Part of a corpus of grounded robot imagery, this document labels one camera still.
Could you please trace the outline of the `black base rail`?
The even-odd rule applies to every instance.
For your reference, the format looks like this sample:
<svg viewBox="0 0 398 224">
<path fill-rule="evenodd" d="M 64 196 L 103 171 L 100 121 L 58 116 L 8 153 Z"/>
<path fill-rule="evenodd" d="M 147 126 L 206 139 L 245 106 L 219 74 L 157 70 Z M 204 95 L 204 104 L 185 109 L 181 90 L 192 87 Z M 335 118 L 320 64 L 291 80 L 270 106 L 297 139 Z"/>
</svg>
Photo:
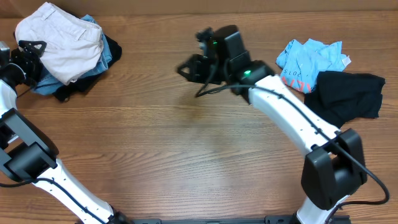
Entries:
<svg viewBox="0 0 398 224">
<path fill-rule="evenodd" d="M 161 220 L 134 219 L 133 224 L 290 224 L 291 215 L 268 215 L 264 218 L 234 218 L 220 220 Z"/>
</svg>

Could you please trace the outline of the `folded light blue jeans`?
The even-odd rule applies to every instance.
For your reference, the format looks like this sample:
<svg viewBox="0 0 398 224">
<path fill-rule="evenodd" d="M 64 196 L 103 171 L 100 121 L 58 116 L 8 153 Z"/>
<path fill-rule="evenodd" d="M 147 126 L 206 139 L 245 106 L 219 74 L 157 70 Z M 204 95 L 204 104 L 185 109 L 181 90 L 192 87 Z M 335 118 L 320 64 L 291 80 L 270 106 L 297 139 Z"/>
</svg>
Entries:
<svg viewBox="0 0 398 224">
<path fill-rule="evenodd" d="M 51 95 L 61 87 L 77 84 L 106 71 L 113 56 L 100 25 L 90 15 L 78 19 L 59 12 L 33 30 L 47 43 L 41 57 L 44 68 L 35 92 Z"/>
</svg>

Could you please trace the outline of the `beige khaki shorts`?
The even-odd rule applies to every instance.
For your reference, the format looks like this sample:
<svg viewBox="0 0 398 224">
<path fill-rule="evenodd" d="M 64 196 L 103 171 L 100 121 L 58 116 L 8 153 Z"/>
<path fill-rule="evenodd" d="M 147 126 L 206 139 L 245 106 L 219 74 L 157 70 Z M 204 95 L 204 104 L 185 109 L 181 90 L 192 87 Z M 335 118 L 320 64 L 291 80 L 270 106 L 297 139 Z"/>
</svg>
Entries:
<svg viewBox="0 0 398 224">
<path fill-rule="evenodd" d="M 47 43 L 40 61 L 64 85 L 96 67 L 103 51 L 102 28 L 45 2 L 18 23 L 16 40 Z"/>
</svg>

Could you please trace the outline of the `folded black garment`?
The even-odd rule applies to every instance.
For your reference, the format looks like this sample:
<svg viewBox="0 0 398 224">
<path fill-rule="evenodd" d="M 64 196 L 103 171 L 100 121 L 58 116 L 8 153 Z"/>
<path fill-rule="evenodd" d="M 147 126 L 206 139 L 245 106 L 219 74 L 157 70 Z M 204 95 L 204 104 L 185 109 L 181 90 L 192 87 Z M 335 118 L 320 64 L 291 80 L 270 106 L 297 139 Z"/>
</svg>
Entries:
<svg viewBox="0 0 398 224">
<path fill-rule="evenodd" d="M 122 48 L 118 45 L 116 41 L 110 39 L 105 33 L 106 40 L 108 41 L 109 49 L 111 50 L 111 54 L 113 56 L 112 61 L 109 63 L 109 67 L 106 71 L 96 75 L 95 77 L 91 78 L 84 78 L 82 80 L 78 80 L 77 84 L 67 85 L 66 87 L 61 87 L 61 89 L 57 90 L 55 93 L 51 94 L 56 97 L 59 101 L 67 100 L 70 95 L 76 91 L 80 92 L 87 92 L 92 88 L 92 86 L 107 72 L 110 67 L 117 62 L 121 58 Z"/>
</svg>

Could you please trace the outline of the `crumpled black t-shirt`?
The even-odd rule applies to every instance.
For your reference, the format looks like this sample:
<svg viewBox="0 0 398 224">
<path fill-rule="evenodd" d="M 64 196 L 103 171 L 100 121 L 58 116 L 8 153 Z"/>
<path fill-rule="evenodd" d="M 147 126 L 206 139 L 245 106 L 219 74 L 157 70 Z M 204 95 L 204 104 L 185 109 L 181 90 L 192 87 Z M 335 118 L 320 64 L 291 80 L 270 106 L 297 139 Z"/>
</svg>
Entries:
<svg viewBox="0 0 398 224">
<path fill-rule="evenodd" d="M 356 118 L 378 118 L 384 78 L 369 73 L 320 72 L 304 103 L 319 117 L 341 128 Z"/>
</svg>

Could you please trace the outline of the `crumpled light blue t-shirt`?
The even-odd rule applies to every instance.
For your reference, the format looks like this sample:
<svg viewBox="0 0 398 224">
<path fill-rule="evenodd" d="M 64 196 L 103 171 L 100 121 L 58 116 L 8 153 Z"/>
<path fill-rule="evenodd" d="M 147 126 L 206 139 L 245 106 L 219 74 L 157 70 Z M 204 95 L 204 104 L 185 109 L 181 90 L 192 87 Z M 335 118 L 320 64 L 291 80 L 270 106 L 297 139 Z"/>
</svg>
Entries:
<svg viewBox="0 0 398 224">
<path fill-rule="evenodd" d="M 311 93 L 320 72 L 342 72 L 351 63 L 342 53 L 342 45 L 341 41 L 327 45 L 313 39 L 304 44 L 291 40 L 275 61 L 282 69 L 282 82 L 304 94 Z"/>
</svg>

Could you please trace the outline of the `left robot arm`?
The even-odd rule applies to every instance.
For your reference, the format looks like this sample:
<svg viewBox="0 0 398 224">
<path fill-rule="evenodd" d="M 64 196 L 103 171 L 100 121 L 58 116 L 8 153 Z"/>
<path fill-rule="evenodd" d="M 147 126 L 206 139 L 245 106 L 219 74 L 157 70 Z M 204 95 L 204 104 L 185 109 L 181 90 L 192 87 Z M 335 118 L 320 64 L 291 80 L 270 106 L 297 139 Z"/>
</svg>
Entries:
<svg viewBox="0 0 398 224">
<path fill-rule="evenodd" d="M 64 166 L 56 145 L 17 110 L 16 86 L 32 84 L 41 70 L 44 41 L 1 42 L 1 172 L 13 180 L 2 187 L 32 184 L 55 197 L 82 223 L 131 223 L 85 188 Z"/>
</svg>

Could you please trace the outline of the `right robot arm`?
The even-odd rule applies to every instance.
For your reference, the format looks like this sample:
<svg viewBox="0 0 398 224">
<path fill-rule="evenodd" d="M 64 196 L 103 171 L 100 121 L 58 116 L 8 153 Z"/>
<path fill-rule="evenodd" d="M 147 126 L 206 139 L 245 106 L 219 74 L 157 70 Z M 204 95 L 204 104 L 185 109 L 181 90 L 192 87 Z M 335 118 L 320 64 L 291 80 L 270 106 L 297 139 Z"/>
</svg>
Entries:
<svg viewBox="0 0 398 224">
<path fill-rule="evenodd" d="M 177 67 L 190 82 L 201 85 L 197 96 L 231 90 L 262 111 L 289 137 L 304 158 L 301 185 L 303 205 L 292 216 L 270 216 L 267 223 L 349 223 L 336 211 L 367 181 L 360 136 L 340 131 L 306 107 L 282 83 L 273 69 L 253 60 L 235 25 L 196 34 L 202 54 Z"/>
</svg>

